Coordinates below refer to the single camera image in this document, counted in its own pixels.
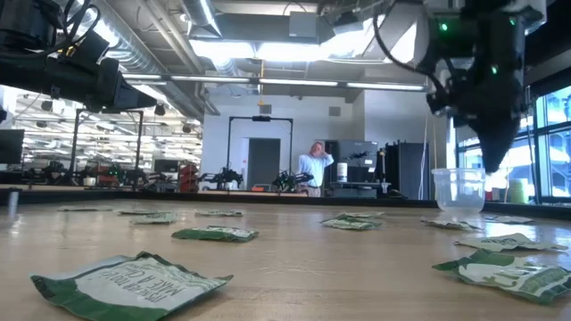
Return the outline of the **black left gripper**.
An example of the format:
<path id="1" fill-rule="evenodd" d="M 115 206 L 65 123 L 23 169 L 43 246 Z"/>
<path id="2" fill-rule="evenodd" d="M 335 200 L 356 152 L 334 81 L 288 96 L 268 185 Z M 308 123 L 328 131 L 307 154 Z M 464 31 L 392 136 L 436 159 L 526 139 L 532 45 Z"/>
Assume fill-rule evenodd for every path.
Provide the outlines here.
<path id="1" fill-rule="evenodd" d="M 44 90 L 53 99 L 83 103 L 91 111 L 103 107 L 132 110 L 154 107 L 156 99 L 131 86 L 119 73 L 119 62 L 104 58 L 95 67 L 49 58 L 44 69 Z"/>

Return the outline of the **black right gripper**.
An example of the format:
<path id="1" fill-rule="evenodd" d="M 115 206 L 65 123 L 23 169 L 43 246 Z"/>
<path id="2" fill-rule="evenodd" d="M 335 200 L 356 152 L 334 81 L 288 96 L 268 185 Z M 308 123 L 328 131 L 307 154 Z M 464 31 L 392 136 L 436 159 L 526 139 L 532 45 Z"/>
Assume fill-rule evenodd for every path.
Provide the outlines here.
<path id="1" fill-rule="evenodd" d="M 486 173 L 496 172 L 511 147 L 523 111 L 525 30 L 511 12 L 481 12 L 467 16 L 439 12 L 428 19 L 427 70 L 442 64 L 450 75 L 434 83 L 445 91 L 456 115 L 470 119 Z M 502 119 L 492 137 L 485 120 Z"/>

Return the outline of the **yellow-green container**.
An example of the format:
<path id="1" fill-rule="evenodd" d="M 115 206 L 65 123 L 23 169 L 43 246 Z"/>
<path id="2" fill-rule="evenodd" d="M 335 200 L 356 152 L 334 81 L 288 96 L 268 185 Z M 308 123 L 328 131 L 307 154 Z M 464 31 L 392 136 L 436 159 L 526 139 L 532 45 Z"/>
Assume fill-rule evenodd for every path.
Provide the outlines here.
<path id="1" fill-rule="evenodd" d="M 516 204 L 527 204 L 529 193 L 527 191 L 528 179 L 516 178 L 509 181 L 508 202 Z"/>

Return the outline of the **clear plastic cup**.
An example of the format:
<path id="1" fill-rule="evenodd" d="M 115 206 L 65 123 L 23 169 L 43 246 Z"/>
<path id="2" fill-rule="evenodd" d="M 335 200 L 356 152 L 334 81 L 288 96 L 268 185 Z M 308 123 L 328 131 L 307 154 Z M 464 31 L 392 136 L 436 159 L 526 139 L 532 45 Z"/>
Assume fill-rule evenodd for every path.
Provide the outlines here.
<path id="1" fill-rule="evenodd" d="M 435 199 L 443 211 L 480 212 L 485 201 L 483 169 L 433 169 Z"/>

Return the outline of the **black cabinet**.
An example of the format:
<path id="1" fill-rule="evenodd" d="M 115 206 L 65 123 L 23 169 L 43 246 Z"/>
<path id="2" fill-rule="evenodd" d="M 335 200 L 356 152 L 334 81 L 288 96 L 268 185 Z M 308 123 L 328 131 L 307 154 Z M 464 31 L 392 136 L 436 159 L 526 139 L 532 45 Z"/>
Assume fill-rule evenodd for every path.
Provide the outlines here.
<path id="1" fill-rule="evenodd" d="M 409 200 L 428 201 L 431 197 L 428 145 L 393 142 L 385 146 L 385 181 Z"/>

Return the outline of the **red tool cart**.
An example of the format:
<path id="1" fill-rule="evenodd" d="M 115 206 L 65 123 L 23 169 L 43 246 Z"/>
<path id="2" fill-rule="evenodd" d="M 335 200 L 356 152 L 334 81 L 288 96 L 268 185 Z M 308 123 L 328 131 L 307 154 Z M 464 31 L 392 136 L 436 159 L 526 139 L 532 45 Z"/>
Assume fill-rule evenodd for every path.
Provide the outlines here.
<path id="1" fill-rule="evenodd" d="M 198 168 L 189 163 L 182 166 L 178 172 L 178 190 L 181 193 L 197 193 L 198 185 Z"/>

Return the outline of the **black monitor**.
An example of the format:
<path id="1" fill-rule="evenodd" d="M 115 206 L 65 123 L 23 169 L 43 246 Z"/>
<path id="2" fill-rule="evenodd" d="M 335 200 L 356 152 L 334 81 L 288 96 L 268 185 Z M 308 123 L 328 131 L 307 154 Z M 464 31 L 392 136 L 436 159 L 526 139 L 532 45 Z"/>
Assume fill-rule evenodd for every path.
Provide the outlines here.
<path id="1" fill-rule="evenodd" d="M 24 136 L 23 129 L 0 130 L 0 164 L 21 163 Z"/>

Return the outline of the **grey cabinet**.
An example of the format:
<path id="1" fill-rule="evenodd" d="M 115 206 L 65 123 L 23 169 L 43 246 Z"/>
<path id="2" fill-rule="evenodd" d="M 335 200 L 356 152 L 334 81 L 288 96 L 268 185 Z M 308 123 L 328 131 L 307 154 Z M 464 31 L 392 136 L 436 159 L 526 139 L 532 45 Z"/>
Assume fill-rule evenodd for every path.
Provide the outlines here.
<path id="1" fill-rule="evenodd" d="M 327 184 L 337 182 L 337 164 L 347 164 L 349 183 L 372 183 L 376 179 L 376 142 L 362 140 L 337 140 L 325 142 L 326 152 L 334 158 L 334 163 L 325 171 Z"/>

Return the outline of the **long ceiling light strip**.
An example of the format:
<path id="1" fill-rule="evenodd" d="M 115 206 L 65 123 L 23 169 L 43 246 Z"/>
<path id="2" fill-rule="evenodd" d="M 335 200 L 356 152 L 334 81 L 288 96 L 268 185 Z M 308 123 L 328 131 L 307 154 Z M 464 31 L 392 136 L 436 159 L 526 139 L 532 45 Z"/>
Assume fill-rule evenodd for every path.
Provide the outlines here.
<path id="1" fill-rule="evenodd" d="M 126 73 L 123 77 L 134 81 L 151 82 L 202 82 L 214 84 L 251 84 L 251 85 L 275 85 L 275 86 L 316 86 L 343 89 L 386 90 L 404 92 L 425 92 L 427 85 L 404 85 L 393 83 L 368 83 L 360 81 L 339 80 L 308 80 L 292 78 L 245 78 L 245 77 L 219 77 L 219 76 L 196 76 L 196 75 L 168 75 L 168 74 L 137 74 Z"/>

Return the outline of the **grey ceiling box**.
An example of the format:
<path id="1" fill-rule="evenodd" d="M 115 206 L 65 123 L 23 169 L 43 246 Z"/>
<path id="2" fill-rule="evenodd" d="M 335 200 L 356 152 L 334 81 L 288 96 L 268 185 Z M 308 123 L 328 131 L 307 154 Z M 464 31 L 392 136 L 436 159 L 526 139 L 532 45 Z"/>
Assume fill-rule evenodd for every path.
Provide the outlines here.
<path id="1" fill-rule="evenodd" d="M 290 12 L 289 36 L 316 39 L 318 22 L 318 15 L 314 12 Z"/>

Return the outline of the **black gantry frame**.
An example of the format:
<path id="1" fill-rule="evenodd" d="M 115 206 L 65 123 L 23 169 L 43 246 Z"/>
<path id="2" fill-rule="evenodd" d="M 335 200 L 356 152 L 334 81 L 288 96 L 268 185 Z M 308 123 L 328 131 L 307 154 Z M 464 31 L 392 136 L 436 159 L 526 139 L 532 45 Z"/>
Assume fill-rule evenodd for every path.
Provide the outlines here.
<path id="1" fill-rule="evenodd" d="M 228 120 L 228 144 L 226 167 L 242 174 L 243 190 L 252 190 L 247 185 L 248 149 L 251 138 L 276 138 L 281 140 L 279 172 L 293 169 L 294 120 L 270 116 L 230 116 Z M 262 186 L 266 191 L 271 186 Z"/>
<path id="2" fill-rule="evenodd" d="M 116 184 L 137 189 L 141 181 L 144 113 L 103 109 L 99 115 L 77 109 L 67 177 L 81 185 L 93 175 L 99 187 Z"/>

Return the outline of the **black window frame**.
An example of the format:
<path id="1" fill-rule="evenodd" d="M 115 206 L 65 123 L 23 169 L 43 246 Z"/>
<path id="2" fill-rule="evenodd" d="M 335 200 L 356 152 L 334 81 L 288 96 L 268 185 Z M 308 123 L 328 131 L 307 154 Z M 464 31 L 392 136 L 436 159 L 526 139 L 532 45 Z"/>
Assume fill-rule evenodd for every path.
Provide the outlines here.
<path id="1" fill-rule="evenodd" d="M 527 178 L 527 204 L 571 206 L 571 85 L 530 103 L 499 169 L 486 177 L 485 198 L 508 202 L 509 181 Z"/>

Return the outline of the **silver ventilation duct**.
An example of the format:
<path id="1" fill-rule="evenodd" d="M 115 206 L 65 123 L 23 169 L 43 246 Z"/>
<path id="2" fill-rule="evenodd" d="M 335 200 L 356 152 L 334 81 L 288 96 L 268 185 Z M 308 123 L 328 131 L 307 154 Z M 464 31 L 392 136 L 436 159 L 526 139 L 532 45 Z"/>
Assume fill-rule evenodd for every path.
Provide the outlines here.
<path id="1" fill-rule="evenodd" d="M 111 45 L 108 56 L 120 62 L 128 72 L 136 74 L 166 74 L 166 68 L 158 61 L 128 24 L 112 9 L 107 0 L 92 0 L 101 13 L 95 31 Z M 203 107 L 183 90 L 168 82 L 153 86 L 166 96 L 166 100 L 182 115 L 203 120 Z"/>

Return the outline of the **black aluminium table frame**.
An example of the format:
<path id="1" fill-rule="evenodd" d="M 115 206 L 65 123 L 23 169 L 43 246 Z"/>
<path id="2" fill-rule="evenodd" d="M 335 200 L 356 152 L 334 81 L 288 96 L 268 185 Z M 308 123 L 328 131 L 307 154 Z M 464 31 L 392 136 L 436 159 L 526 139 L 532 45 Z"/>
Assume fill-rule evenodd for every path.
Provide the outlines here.
<path id="1" fill-rule="evenodd" d="M 56 202 L 95 202 L 110 200 L 148 200 L 148 201 L 179 201 L 179 202 L 237 202 L 311 206 L 354 206 L 354 207 L 386 207 L 435 209 L 435 201 L 415 201 L 402 199 L 362 199 L 362 198 L 310 198 L 268 195 L 237 195 L 237 194 L 207 194 L 207 193 L 148 193 L 118 190 L 22 190 L 20 188 L 0 187 L 0 206 L 8 202 L 9 194 L 17 192 L 19 201 L 23 204 L 42 204 Z M 554 207 L 543 205 L 520 205 L 511 203 L 487 202 L 484 211 L 493 214 L 527 216 L 529 218 L 548 218 L 571 222 L 570 207 Z"/>

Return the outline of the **grey metal post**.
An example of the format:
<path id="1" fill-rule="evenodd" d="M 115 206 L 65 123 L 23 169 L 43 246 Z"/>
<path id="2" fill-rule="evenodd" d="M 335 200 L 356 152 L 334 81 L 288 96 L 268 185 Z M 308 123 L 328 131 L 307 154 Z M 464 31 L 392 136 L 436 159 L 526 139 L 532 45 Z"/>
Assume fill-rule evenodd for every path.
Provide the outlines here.
<path id="1" fill-rule="evenodd" d="M 20 193 L 21 193 L 21 190 L 18 188 L 9 188 L 8 189 L 7 209 L 8 209 L 8 215 L 10 217 L 14 217 L 17 214 L 18 206 L 19 206 Z"/>

